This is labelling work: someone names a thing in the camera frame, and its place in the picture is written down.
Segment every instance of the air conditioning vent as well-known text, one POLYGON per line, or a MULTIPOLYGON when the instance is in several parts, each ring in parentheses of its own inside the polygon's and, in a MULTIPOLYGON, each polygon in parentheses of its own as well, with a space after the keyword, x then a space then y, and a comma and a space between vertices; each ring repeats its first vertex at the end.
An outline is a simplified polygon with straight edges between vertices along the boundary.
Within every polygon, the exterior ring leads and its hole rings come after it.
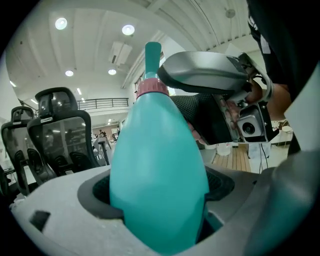
POLYGON ((125 64, 127 58, 132 50, 132 46, 127 45, 123 42, 113 42, 111 53, 109 55, 109 62, 115 64, 116 66, 120 66, 121 64, 125 64))

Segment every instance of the round ceiling light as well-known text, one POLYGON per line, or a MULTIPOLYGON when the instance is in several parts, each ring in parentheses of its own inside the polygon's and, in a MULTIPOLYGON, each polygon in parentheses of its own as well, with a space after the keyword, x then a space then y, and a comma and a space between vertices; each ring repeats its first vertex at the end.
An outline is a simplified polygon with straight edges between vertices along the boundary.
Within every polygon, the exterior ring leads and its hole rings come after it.
POLYGON ((66 75, 67 77, 72 77, 72 76, 74 75, 74 72, 71 71, 71 70, 67 70, 67 71, 65 72, 65 75, 66 75))
POLYGON ((65 18, 58 18, 55 21, 55 27, 57 30, 63 30, 67 26, 67 20, 65 18))
POLYGON ((126 36, 130 36, 135 32, 135 27, 132 25, 125 25, 122 28, 122 33, 124 33, 126 36))
POLYGON ((109 73, 109 75, 113 76, 117 73, 117 71, 115 69, 109 69, 108 73, 109 73))

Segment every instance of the bottle cap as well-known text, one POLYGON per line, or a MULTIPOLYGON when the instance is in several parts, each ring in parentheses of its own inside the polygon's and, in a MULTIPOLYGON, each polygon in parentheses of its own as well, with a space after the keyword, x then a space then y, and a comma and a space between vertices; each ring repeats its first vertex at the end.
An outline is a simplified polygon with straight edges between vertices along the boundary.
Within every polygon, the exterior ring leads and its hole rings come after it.
POLYGON ((147 93, 161 93, 169 96, 168 88, 159 78, 147 78, 139 83, 136 98, 147 93))

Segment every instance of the white container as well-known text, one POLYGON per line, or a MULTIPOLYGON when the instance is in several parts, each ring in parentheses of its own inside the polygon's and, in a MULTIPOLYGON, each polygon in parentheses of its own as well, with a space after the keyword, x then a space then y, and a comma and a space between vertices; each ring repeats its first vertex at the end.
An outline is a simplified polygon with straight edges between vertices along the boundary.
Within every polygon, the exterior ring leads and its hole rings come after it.
POLYGON ((219 156, 227 156, 231 153, 231 144, 230 143, 219 143, 216 145, 216 151, 219 156))

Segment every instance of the plastic bottle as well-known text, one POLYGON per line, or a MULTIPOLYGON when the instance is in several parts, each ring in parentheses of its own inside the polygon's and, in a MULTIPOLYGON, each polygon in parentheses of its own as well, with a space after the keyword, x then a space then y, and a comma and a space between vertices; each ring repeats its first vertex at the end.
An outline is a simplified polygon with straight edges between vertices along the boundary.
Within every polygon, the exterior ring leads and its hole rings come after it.
POLYGON ((157 78, 160 53, 159 43, 146 44, 146 79, 116 144, 110 203, 137 238, 172 255, 196 243, 209 186, 188 125, 157 78))

